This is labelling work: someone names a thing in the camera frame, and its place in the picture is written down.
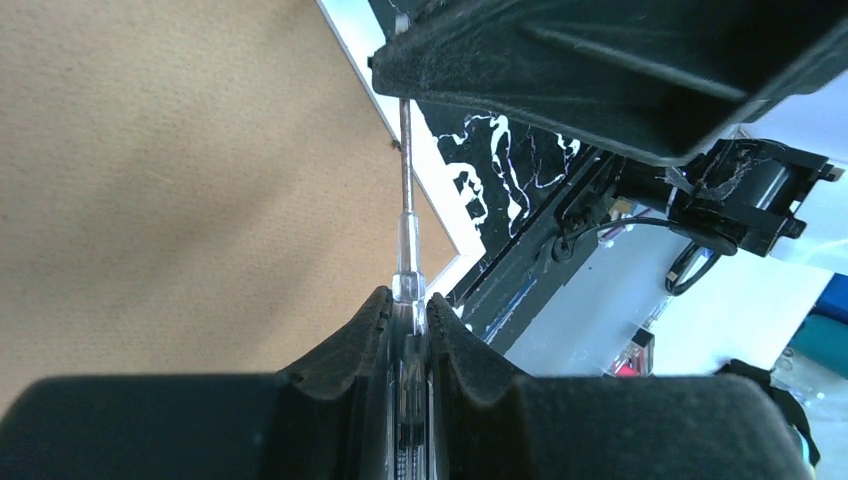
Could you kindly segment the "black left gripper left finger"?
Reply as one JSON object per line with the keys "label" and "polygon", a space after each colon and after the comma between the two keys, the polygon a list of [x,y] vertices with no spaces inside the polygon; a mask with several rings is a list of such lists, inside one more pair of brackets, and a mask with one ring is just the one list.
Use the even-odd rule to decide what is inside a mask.
{"label": "black left gripper left finger", "polygon": [[1,421],[5,479],[383,479],[384,336],[377,288],[284,369],[58,376]]}

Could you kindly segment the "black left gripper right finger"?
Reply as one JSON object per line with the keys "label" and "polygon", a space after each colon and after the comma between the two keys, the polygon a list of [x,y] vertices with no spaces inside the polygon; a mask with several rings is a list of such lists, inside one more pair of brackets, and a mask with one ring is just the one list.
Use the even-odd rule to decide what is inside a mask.
{"label": "black left gripper right finger", "polygon": [[797,435],[753,381],[535,377],[440,295],[427,306],[440,479],[808,479]]}

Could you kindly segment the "clear tester screwdriver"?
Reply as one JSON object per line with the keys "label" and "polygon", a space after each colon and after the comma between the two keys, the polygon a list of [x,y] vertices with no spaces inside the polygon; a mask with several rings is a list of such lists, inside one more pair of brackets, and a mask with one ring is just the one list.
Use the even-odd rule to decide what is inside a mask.
{"label": "clear tester screwdriver", "polygon": [[397,271],[393,276],[388,358],[393,479],[431,479],[434,469],[431,365],[426,320],[426,278],[420,265],[415,209],[411,102],[399,101],[401,213]]}

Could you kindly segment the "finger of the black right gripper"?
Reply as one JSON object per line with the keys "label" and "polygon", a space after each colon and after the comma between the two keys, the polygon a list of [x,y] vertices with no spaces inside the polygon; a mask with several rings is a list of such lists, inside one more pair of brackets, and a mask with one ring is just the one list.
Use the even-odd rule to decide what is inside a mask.
{"label": "finger of the black right gripper", "polygon": [[653,166],[687,164],[846,66],[843,1],[429,1],[370,60],[379,94]]}

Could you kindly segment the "white picture frame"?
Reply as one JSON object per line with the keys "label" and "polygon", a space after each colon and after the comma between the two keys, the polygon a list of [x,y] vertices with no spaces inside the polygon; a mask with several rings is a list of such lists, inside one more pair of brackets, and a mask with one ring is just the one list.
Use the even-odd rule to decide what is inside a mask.
{"label": "white picture frame", "polygon": [[314,1],[1,5],[1,403],[272,371],[396,268],[398,154]]}

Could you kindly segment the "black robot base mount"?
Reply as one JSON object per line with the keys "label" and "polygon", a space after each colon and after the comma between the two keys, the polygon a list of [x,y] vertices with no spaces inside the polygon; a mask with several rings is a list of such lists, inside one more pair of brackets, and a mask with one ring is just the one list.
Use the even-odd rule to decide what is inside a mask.
{"label": "black robot base mount", "polygon": [[628,228],[658,227],[686,240],[665,279],[676,295],[704,276],[698,254],[714,265],[742,251],[823,251],[845,226],[814,219],[812,207],[842,201],[846,191],[845,165],[766,139],[721,139],[688,165],[668,168],[589,149],[448,300],[485,342],[504,350],[596,249]]}

